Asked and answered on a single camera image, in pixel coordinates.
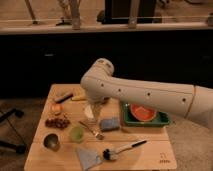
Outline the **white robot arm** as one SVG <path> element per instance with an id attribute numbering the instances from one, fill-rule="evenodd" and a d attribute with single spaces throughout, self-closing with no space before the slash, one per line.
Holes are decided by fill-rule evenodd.
<path id="1" fill-rule="evenodd" d="M 97 59 L 80 81 L 90 104 L 105 97 L 182 116 L 213 132 L 213 89 L 190 84 L 162 83 L 113 77 L 114 66 Z"/>

